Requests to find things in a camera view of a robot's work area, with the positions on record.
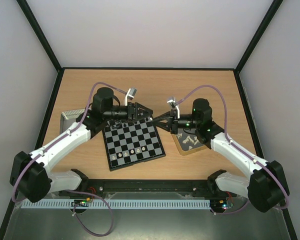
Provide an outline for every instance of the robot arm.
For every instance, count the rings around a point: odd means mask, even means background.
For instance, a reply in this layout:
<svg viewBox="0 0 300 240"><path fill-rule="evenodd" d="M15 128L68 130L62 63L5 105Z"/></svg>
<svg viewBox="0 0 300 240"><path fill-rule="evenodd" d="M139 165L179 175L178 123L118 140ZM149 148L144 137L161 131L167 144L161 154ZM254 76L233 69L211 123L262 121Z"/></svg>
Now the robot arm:
<svg viewBox="0 0 300 240"><path fill-rule="evenodd" d="M130 99L133 98L134 95L132 95L131 90L128 94ZM119 105L113 105L114 99ZM10 184L14 186L21 172L31 161L34 161L17 185L17 190L31 202L35 203L51 192L76 190L83 178L87 177L77 169L67 172L51 172L54 166L76 147L102 131L108 122L134 122L152 114L151 109L137 102L127 102L120 106L120 102L114 96L112 89L108 87L99 88L93 97L91 109L87 111L86 115L81 114L65 132L45 146L32 151L30 154L22 151L15 156Z"/></svg>
<svg viewBox="0 0 300 240"><path fill-rule="evenodd" d="M284 200L285 196L274 179L260 166L262 165L278 179L289 195L282 166L277 161L268 162L256 156L236 143L229 135L226 136L225 130L213 121L212 108L208 100L196 99L191 114L179 114L175 103L175 100L170 101L172 110L154 118L154 125L171 134L178 134L178 129L195 129L195 135L202 144L223 155L245 175L245 177L235 176L225 170L213 173L208 177L208 186L213 194L217 195L218 191L232 192L248 198L259 211L267 212Z"/></svg>

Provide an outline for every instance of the chessboard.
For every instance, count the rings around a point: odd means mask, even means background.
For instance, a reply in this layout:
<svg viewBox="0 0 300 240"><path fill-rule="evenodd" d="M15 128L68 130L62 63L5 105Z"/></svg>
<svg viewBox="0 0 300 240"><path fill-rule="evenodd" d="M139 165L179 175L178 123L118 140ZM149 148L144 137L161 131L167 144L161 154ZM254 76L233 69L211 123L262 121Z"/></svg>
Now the chessboard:
<svg viewBox="0 0 300 240"><path fill-rule="evenodd" d="M110 171L166 156L152 118L119 123L102 131Z"/></svg>

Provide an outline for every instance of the white wall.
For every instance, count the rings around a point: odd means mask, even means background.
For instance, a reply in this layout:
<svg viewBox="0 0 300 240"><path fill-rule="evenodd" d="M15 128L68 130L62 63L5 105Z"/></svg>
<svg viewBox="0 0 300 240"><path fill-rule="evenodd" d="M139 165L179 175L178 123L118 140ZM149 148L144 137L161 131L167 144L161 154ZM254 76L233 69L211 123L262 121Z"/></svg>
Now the white wall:
<svg viewBox="0 0 300 240"><path fill-rule="evenodd" d="M284 167L300 239L300 0L283 1L240 75L265 157Z"/></svg>
<svg viewBox="0 0 300 240"><path fill-rule="evenodd" d="M0 1L0 226L14 156L34 149L56 75L17 1Z"/></svg>
<svg viewBox="0 0 300 240"><path fill-rule="evenodd" d="M235 68L272 0L28 0L63 67Z"/></svg>

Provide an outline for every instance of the black metal frame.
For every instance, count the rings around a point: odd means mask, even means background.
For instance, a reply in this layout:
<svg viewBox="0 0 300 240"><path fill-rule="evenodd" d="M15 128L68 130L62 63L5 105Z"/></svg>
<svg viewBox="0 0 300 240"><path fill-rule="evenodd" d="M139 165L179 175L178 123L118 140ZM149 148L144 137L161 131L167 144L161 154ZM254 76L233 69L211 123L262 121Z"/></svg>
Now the black metal frame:
<svg viewBox="0 0 300 240"><path fill-rule="evenodd" d="M38 37L39 41L41 42L44 50L46 51L48 57L50 58L52 64L54 65L55 69L57 70L58 74L55 80L55 84L52 90L52 94L48 103L48 107L46 110L46 113L44 115L44 119L43 119L43 123L39 132L39 136L35 145L35 148L40 148L43 145L43 141L47 132L47 128L49 125L49 121L50 121L50 117L55 105L55 101L58 95L58 91L59 91L59 87L62 81L62 77L64 74L64 71L66 69L96 69L96 70L188 70L188 71L233 71L235 80L236 80L236 84L238 87L238 91L240 94L240 98L242 101L242 105L243 105L243 109L244 109L244 113L246 116L246 120L249 126L249 130L251 133L251 137L252 137L252 141L255 147L255 151L256 154L263 158L263 152L262 152L262 148L258 139L258 135L257 135L257 131L252 119L252 115L249 109L249 105L248 105L248 101L242 86L242 82L240 79L240 72L243 69L244 65L246 64L246 62L248 61L250 55L252 54L253 50L255 49L255 47L257 46L259 40L261 39L263 33L265 32L265 30L267 29L269 23L271 22L272 18L275 16L277 10L279 9L281 3L283 2L283 0L273 0L271 6L269 7L266 15L264 16L262 22L260 23L257 31L255 32L252 40L250 41L247 49L245 50L242 58L240 59L237 67L235 69L233 68L173 68L173 67L61 67L56 55L54 54L47 38L45 37L38 21L36 20L33 12L31 11L28 3L26 0L16 0L20 6L20 8L22 9L25 17L28 19L33 31L35 32L36 36ZM167 191L168 189L170 189L171 191L173 191L176 187L177 189L179 188L179 192L191 192L194 193L195 191L193 191L193 188L198 184L198 183L205 183L206 180L93 180L95 181L96 186L99 184L103 185L103 191L120 191L120 190L127 190L127 189L135 189L136 188L136 183L139 188L144 188L144 191L151 191L150 190L150 186L151 188L155 189L158 187L158 185L162 186L162 184L165 184L164 190ZM13 212L15 204L10 201L7 211L5 213L4 219L2 221L2 225L0 228L0 240L4 239L8 224L9 224L9 220L11 217L11 214ZM283 217L290 235L290 238L292 240L297 240L297 235L295 232L295 229L293 227L290 215L289 215L289 211L288 209L284 209L283 210Z"/></svg>

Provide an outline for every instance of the wooden tabletop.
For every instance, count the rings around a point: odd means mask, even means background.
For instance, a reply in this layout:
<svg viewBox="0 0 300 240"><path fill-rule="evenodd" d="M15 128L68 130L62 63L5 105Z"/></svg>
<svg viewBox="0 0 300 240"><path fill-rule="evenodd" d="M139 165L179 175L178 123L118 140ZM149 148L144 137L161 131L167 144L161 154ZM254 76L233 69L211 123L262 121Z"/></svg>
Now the wooden tabletop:
<svg viewBox="0 0 300 240"><path fill-rule="evenodd" d="M67 69L61 81L44 144L59 135L61 112L86 106L91 87L96 82L105 82L124 91L130 87L137 88L134 100L152 109L154 117L170 110L166 103L168 97L175 96L180 100L200 85L213 85L222 92L227 104L229 135L255 153L233 72L211 70ZM123 102L122 93L115 92L115 95ZM180 105L180 112L190 113L196 98L208 99L213 120L224 126L224 107L213 89L198 90ZM206 179L219 169L242 176L230 161L208 148L181 156L171 134L162 129L158 129L158 132L166 157L109 171L103 136L99 133L69 153L53 171L65 172L75 168L91 179L195 180Z"/></svg>

